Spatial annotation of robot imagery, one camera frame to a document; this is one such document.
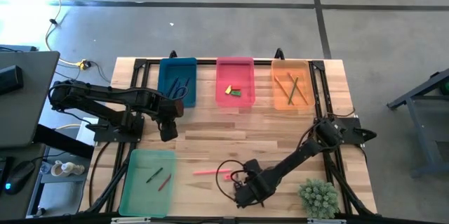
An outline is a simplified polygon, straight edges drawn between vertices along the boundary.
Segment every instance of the orange tray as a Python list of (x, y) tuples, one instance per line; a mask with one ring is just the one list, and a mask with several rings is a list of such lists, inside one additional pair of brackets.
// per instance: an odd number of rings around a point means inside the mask
[[(292, 102), (288, 104), (296, 78)], [(309, 63), (306, 60), (273, 60), (272, 83), (274, 108), (277, 110), (303, 110), (315, 105)]]

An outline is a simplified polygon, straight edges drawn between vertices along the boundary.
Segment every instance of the succulent plant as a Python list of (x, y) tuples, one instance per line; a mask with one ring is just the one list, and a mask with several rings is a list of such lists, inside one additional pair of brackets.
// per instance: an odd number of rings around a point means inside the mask
[(334, 218), (338, 212), (337, 190), (331, 183), (307, 179), (298, 191), (302, 206), (310, 218)]

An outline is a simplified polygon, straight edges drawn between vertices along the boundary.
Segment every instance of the pink marker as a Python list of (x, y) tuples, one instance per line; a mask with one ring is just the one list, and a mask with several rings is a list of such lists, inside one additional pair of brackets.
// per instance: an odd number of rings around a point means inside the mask
[[(231, 172), (231, 169), (220, 169), (218, 173), (226, 173)], [(217, 173), (217, 170), (214, 171), (195, 171), (194, 175), (207, 175), (207, 174), (215, 174)]]

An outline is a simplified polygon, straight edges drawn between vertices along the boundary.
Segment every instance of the green tray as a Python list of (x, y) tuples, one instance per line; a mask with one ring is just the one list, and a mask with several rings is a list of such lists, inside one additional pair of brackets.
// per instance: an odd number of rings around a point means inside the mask
[[(120, 215), (157, 218), (167, 216), (175, 180), (175, 162), (173, 151), (133, 150), (121, 197)], [(161, 167), (163, 170), (146, 183)], [(170, 180), (158, 192), (170, 174)]]

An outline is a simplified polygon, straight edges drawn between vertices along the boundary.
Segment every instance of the wooden table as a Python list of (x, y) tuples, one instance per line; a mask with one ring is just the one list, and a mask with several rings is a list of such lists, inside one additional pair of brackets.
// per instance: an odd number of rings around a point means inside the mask
[[(117, 58), (112, 86), (129, 88), (135, 58)], [(335, 114), (352, 110), (351, 96), (341, 60), (324, 60), (330, 97)], [(221, 108), (215, 103), (215, 65), (198, 65), (196, 107), (185, 109), (184, 117), (176, 119), (179, 137), (164, 143), (160, 140), (156, 123), (145, 117), (144, 135), (140, 149), (172, 150), (177, 155), (172, 206), (169, 216), (246, 216), (246, 217), (305, 217), (297, 195), (300, 184), (307, 178), (326, 180), (322, 154), (308, 159), (290, 172), (278, 186), (276, 193), (260, 205), (238, 209), (215, 184), (215, 176), (193, 176), (198, 170), (213, 170), (226, 159), (246, 162), (256, 158), (262, 168), (273, 166), (290, 154), (302, 133), (311, 126), (314, 108), (300, 111), (278, 111), (273, 107), (270, 66), (255, 66), (256, 100), (251, 108)], [(149, 88), (157, 88), (159, 66), (152, 65)], [(321, 83), (317, 83), (321, 93)], [(120, 105), (109, 107), (122, 110)], [(111, 143), (101, 156), (93, 179), (95, 201), (111, 179), (117, 143)], [(102, 145), (95, 148), (91, 168)], [(376, 212), (373, 191), (360, 149), (341, 147), (347, 182), (362, 202)], [(237, 169), (229, 164), (223, 168)], [(84, 187), (81, 210), (88, 208), (88, 185)], [(232, 191), (232, 183), (219, 179), (225, 192)], [(123, 179), (116, 191), (114, 210), (119, 207)], [(340, 208), (343, 203), (340, 195)]]

